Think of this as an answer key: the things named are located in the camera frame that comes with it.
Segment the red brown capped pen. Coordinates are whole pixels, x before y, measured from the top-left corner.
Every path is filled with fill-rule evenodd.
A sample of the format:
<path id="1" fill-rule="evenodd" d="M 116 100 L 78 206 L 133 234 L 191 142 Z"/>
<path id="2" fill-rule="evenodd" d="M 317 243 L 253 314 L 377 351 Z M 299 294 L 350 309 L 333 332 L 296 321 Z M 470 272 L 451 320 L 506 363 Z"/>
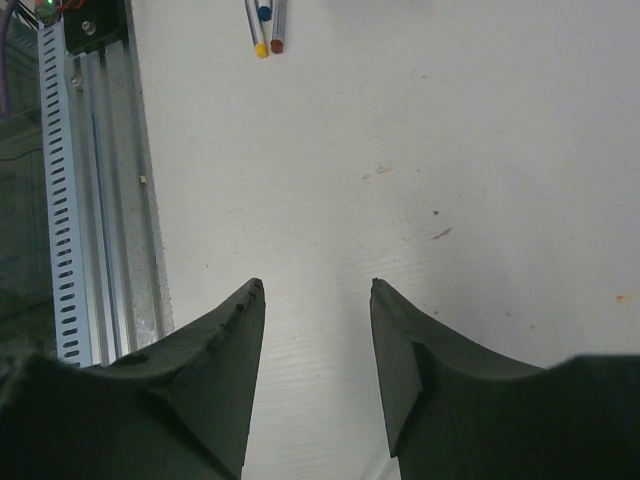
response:
<path id="1" fill-rule="evenodd" d="M 270 47 L 273 54 L 282 54 L 284 52 L 287 8 L 287 0 L 274 0 L 272 2 L 272 34 Z"/>

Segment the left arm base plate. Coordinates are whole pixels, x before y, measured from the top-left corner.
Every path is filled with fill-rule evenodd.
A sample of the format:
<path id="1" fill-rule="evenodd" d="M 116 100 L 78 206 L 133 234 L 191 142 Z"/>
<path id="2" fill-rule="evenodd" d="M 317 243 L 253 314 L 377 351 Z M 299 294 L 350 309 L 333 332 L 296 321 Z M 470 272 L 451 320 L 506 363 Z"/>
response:
<path id="1" fill-rule="evenodd" d="M 60 13 L 65 46 L 71 55 L 104 49 L 127 36 L 123 0 L 68 1 Z"/>

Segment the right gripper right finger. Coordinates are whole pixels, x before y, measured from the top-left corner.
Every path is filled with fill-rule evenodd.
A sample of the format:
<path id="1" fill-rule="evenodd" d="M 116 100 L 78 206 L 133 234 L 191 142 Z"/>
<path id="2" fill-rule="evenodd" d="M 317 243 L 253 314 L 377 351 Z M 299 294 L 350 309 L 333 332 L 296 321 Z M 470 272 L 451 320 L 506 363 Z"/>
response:
<path id="1" fill-rule="evenodd" d="M 539 368 L 425 314 L 388 282 L 370 317 L 390 455 L 405 479 L 635 479 L 639 359 Z"/>

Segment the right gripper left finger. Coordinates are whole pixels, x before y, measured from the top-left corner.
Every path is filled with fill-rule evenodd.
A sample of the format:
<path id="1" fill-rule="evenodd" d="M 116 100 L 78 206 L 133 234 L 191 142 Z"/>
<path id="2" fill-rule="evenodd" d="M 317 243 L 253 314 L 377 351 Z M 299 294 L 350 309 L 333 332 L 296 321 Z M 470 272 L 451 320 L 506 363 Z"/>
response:
<path id="1" fill-rule="evenodd" d="M 222 304 L 108 366 L 1 356 L 5 479 L 238 479 L 266 314 L 251 279 Z"/>

